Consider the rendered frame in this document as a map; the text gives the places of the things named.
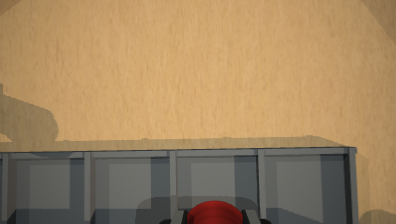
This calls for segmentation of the red plug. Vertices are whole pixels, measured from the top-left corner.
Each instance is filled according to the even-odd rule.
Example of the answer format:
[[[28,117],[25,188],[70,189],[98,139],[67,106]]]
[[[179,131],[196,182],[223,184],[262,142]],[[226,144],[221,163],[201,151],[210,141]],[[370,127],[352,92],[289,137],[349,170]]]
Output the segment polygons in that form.
[[[243,224],[243,215],[229,203],[206,201],[188,212],[187,224]]]

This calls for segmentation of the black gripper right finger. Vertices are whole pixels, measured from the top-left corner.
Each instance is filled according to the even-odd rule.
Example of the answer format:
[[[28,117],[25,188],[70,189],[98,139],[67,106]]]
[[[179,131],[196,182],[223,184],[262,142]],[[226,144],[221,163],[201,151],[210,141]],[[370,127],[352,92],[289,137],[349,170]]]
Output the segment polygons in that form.
[[[266,219],[259,219],[255,210],[242,210],[243,224],[272,224]]]

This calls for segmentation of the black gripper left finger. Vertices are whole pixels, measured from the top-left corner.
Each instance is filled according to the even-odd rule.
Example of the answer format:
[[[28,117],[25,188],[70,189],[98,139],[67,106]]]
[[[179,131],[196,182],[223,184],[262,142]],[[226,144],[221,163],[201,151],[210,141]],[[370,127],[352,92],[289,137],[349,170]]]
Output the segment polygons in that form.
[[[172,219],[165,219],[159,224],[187,224],[187,210],[175,210]]]

